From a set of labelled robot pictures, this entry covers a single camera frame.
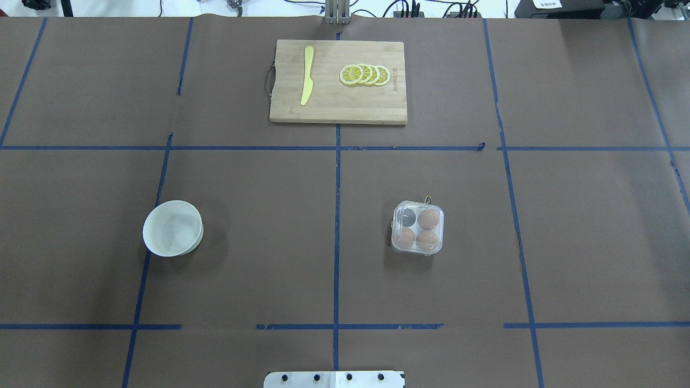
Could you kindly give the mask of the clear plastic egg box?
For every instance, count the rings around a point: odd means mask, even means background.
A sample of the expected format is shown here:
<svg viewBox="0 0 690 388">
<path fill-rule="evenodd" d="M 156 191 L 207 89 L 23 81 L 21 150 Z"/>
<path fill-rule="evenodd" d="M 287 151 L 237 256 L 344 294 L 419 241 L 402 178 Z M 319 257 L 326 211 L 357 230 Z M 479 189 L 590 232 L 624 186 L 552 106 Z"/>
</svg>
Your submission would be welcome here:
<svg viewBox="0 0 690 388">
<path fill-rule="evenodd" d="M 439 237 L 439 244 L 436 249 L 433 251 L 424 251 L 422 249 L 419 249 L 414 243 L 410 248 L 403 249 L 399 248 L 398 246 L 395 245 L 394 237 L 397 235 L 397 232 L 399 231 L 400 228 L 402 227 L 408 227 L 414 231 L 417 235 L 421 233 L 421 231 L 424 231 L 423 228 L 419 227 L 417 223 L 417 216 L 420 211 L 424 209 L 436 209 L 436 211 L 439 212 L 440 214 L 440 221 L 438 226 L 433 229 L 437 236 Z M 392 215 L 392 221 L 390 223 L 390 246 L 397 252 L 400 253 L 409 253 L 409 254 L 417 254 L 417 255 L 423 255 L 425 257 L 429 257 L 432 255 L 436 255 L 439 251 L 441 251 L 442 246 L 443 246 L 443 239 L 444 239 L 444 222 L 445 222 L 445 214 L 444 211 L 436 206 L 433 205 L 429 202 L 414 202 L 414 201 L 409 201 L 405 200 L 403 202 L 399 202 L 397 206 L 394 209 L 394 214 Z"/>
</svg>

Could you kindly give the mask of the brown egg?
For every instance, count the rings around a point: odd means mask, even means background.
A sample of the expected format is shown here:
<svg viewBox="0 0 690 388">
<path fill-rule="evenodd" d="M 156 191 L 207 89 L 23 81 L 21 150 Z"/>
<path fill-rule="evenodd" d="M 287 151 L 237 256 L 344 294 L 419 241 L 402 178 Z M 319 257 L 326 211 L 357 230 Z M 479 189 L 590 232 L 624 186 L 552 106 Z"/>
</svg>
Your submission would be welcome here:
<svg viewBox="0 0 690 388">
<path fill-rule="evenodd" d="M 421 231 L 417 235 L 416 245 L 419 249 L 424 251 L 433 251 L 439 244 L 439 237 L 432 230 Z"/>
<path fill-rule="evenodd" d="M 410 248 L 416 242 L 416 234 L 408 227 L 402 227 L 394 237 L 395 245 L 399 248 Z"/>
<path fill-rule="evenodd" d="M 440 214 L 436 209 L 424 209 L 419 212 L 417 216 L 417 223 L 419 227 L 424 230 L 435 229 L 440 222 Z"/>
</svg>

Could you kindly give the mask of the black computer box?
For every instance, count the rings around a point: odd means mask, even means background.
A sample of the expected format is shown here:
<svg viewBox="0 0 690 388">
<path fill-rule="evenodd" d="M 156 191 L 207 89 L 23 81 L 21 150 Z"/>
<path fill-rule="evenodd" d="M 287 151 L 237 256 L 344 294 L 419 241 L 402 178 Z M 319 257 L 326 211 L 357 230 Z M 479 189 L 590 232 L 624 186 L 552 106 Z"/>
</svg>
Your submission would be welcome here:
<svg viewBox="0 0 690 388">
<path fill-rule="evenodd" d="M 516 19 L 599 19 L 605 1 L 520 1 Z"/>
</svg>

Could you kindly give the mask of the wooden cutting board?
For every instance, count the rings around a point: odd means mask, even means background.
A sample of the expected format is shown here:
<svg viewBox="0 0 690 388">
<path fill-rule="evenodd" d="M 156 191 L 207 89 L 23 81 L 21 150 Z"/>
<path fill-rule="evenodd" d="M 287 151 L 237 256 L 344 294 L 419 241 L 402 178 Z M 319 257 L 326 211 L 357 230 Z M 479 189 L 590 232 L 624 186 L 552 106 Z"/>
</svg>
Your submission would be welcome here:
<svg viewBox="0 0 690 388">
<path fill-rule="evenodd" d="M 304 47 L 314 47 L 312 95 L 300 105 Z M 384 86 L 344 85 L 343 67 L 385 66 Z M 401 41 L 323 41 L 279 39 L 274 52 L 270 120 L 275 123 L 403 126 L 408 122 L 405 46 Z"/>
</svg>

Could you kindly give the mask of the yellow plastic knife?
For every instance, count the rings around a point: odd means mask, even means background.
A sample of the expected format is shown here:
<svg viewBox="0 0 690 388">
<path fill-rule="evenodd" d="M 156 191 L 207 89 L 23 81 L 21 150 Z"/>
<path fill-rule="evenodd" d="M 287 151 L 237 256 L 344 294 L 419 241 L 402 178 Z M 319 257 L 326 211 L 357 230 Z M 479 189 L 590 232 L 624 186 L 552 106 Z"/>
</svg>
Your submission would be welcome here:
<svg viewBox="0 0 690 388">
<path fill-rule="evenodd" d="M 306 46 L 304 47 L 304 52 L 303 52 L 303 85 L 302 85 L 302 91 L 301 91 L 301 99 L 300 99 L 300 105 L 305 106 L 313 91 L 313 86 L 314 86 L 314 81 L 311 78 L 311 71 L 312 71 L 312 66 L 313 66 L 313 59 L 314 59 L 314 47 L 313 46 Z"/>
</svg>

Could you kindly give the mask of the lemon slice front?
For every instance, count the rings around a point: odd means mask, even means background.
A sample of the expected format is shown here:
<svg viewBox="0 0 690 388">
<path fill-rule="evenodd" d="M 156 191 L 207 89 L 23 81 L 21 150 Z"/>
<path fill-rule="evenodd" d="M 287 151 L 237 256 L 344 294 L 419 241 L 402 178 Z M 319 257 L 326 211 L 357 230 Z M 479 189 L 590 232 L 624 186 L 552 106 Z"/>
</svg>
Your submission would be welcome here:
<svg viewBox="0 0 690 388">
<path fill-rule="evenodd" d="M 364 77 L 364 71 L 359 65 L 348 65 L 343 67 L 340 72 L 339 78 L 344 85 L 356 85 L 362 81 Z"/>
</svg>

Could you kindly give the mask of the lemon slice back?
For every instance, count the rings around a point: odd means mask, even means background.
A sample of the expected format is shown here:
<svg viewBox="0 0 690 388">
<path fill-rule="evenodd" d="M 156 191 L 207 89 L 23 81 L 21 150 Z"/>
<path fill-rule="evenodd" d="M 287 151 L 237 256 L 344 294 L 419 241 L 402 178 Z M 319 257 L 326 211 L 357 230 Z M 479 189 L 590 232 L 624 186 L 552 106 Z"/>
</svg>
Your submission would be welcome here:
<svg viewBox="0 0 690 388">
<path fill-rule="evenodd" d="M 390 71 L 387 69 L 385 66 L 376 66 L 376 69 L 378 71 L 378 77 L 373 85 L 375 86 L 384 86 L 387 83 L 389 83 L 390 80 Z"/>
</svg>

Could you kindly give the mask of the white bowl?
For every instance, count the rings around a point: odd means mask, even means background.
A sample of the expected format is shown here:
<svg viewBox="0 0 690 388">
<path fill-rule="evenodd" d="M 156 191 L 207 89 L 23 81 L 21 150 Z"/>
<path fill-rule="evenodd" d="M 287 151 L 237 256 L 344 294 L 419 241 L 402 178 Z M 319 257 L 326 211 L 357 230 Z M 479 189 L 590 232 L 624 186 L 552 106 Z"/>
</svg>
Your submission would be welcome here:
<svg viewBox="0 0 690 388">
<path fill-rule="evenodd" d="M 194 251 L 204 237 L 204 223 L 199 210 L 182 200 L 156 206 L 142 227 L 146 248 L 160 257 L 177 257 Z"/>
</svg>

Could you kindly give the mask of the aluminium frame post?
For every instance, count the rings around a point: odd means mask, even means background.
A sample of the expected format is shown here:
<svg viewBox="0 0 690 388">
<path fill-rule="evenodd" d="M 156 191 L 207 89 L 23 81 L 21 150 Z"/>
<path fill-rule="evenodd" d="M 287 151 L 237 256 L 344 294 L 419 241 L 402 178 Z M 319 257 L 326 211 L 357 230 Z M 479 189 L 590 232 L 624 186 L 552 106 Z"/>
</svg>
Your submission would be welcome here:
<svg viewBox="0 0 690 388">
<path fill-rule="evenodd" d="M 347 25 L 351 21 L 349 0 L 325 0 L 323 21 L 326 25 Z"/>
</svg>

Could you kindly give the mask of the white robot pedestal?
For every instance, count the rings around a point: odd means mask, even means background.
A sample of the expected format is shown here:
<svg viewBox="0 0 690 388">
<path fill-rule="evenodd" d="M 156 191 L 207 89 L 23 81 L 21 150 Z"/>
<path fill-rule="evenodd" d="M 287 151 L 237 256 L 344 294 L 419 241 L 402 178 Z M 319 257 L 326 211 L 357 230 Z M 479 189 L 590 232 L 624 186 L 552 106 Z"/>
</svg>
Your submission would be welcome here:
<svg viewBox="0 0 690 388">
<path fill-rule="evenodd" d="M 264 387 L 405 387 L 402 371 L 278 371 L 266 375 Z"/>
</svg>

